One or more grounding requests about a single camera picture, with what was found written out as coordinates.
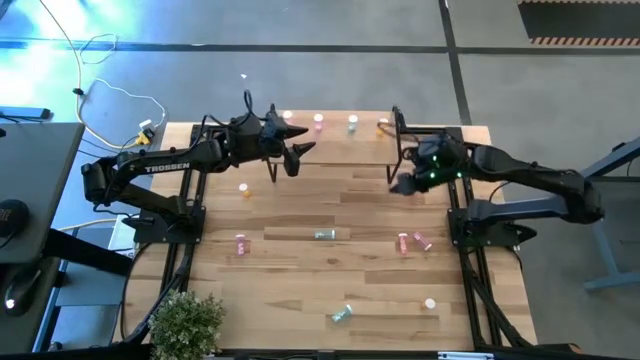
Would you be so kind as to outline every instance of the black desk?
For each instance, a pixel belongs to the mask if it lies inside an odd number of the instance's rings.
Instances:
[[[0,354],[31,352],[60,258],[115,274],[126,274],[131,260],[101,247],[51,230],[51,222],[80,146],[84,126],[79,123],[1,124],[0,199],[18,199],[30,211],[25,231],[0,249],[0,295],[24,263],[41,256],[36,299],[27,313],[10,317],[0,310]]]

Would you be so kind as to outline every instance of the green plant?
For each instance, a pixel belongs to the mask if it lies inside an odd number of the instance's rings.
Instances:
[[[200,300],[193,292],[172,291],[151,317],[157,360],[196,360],[217,351],[218,329],[226,310],[212,295]]]

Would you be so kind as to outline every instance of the concrete floor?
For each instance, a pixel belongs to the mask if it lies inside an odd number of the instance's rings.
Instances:
[[[48,3],[78,40],[116,32],[122,41],[153,44],[446,44],[437,0]],[[448,5],[458,46],[529,46],[515,0],[449,0]],[[0,20],[0,41],[28,38],[60,39],[61,34],[38,2],[17,1]],[[46,106],[55,112],[54,121],[74,121],[73,57],[37,44],[0,49],[0,99],[7,105]],[[640,135],[638,56],[461,55],[460,63],[472,123],[488,125],[494,144],[514,157],[580,169]],[[249,88],[257,112],[269,102],[282,109],[386,110],[397,104],[410,123],[460,124],[446,54],[131,51],[87,65],[83,75],[85,87],[99,76],[132,93],[156,97],[169,121],[196,121],[205,112],[222,118],[242,113],[242,90]],[[84,109],[86,121],[117,143],[128,139],[139,122],[159,116],[150,102],[99,83]],[[85,138],[93,140],[88,134]],[[105,154],[87,144],[82,149]],[[83,199],[79,166],[89,161],[78,154],[55,227],[103,217]],[[631,173],[640,174],[640,162]],[[150,183],[144,177],[137,181]],[[637,216],[637,185],[607,185],[602,191],[612,209],[626,209],[617,214]],[[537,195],[512,185],[505,194],[507,200]],[[638,227],[632,220],[609,216],[607,226],[622,267],[638,270],[640,242],[621,235],[621,229]],[[530,223],[540,234],[523,246],[522,259],[539,341],[574,342],[588,353],[638,358],[640,287],[586,293],[583,282],[605,273],[590,229],[557,220]]]

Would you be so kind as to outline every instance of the wooden tabletop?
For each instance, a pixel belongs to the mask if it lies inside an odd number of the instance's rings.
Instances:
[[[395,165],[398,162],[396,141],[376,132],[380,119],[393,119],[390,111],[292,110],[290,113],[287,122],[306,127],[309,132],[287,140],[287,145],[316,142],[313,151],[301,158],[302,164],[362,166]],[[316,115],[322,116],[320,123],[314,120]],[[353,115],[358,121],[349,131],[349,117]],[[283,160],[278,158],[272,162],[281,164]]]
[[[186,146],[192,125],[169,123],[162,148]],[[463,133],[467,141],[490,143],[486,127],[463,127]],[[409,169],[404,164],[400,171]],[[181,178],[179,172],[156,175],[152,190],[175,195]],[[248,184],[251,197],[238,191],[240,183]],[[473,184],[478,198],[487,198],[495,187]],[[272,184],[266,164],[253,162],[209,175],[205,194],[205,234],[196,247],[189,288],[224,300],[222,348],[472,349],[458,254],[445,221],[450,206],[445,186],[403,197],[388,192],[379,167],[310,164],[298,177],[281,176]],[[314,239],[319,229],[335,229],[336,239]],[[402,256],[396,250],[398,233],[416,231],[433,247],[425,253],[409,242],[409,253]],[[250,241],[244,256],[236,255],[239,233]],[[133,271],[128,331],[158,295],[166,253],[166,245],[150,246]],[[487,248],[486,256],[496,302],[535,343],[516,258],[501,248]],[[427,298],[436,301],[435,309],[421,306]],[[347,304],[353,315],[334,323],[331,315]],[[484,307],[478,311],[489,339]]]

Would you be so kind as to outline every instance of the desk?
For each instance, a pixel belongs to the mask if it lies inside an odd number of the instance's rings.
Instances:
[[[192,125],[168,124],[162,148],[186,147]],[[463,133],[467,141],[490,143],[487,127],[463,127]],[[205,233],[189,288],[224,299],[222,348],[472,349],[458,253],[446,225],[446,186],[412,197],[392,195],[379,167],[344,164],[307,164],[298,177],[282,176],[273,184],[265,167],[247,163],[207,177]],[[156,175],[151,189],[175,195],[181,179],[179,172]],[[249,185],[250,198],[238,191],[239,183]],[[473,185],[477,198],[487,198],[496,186]],[[335,228],[336,239],[315,240],[314,230],[323,228]],[[409,243],[402,257],[397,234],[414,231],[434,246],[423,253]],[[243,257],[235,255],[238,233],[250,241],[250,254]],[[128,331],[158,295],[166,253],[166,245],[150,246],[133,271]],[[496,302],[535,343],[517,260],[498,248],[487,248],[486,256]],[[421,308],[426,298],[436,301],[434,310]],[[334,324],[330,315],[346,304],[353,316]],[[486,313],[481,305],[478,311],[488,339]]]

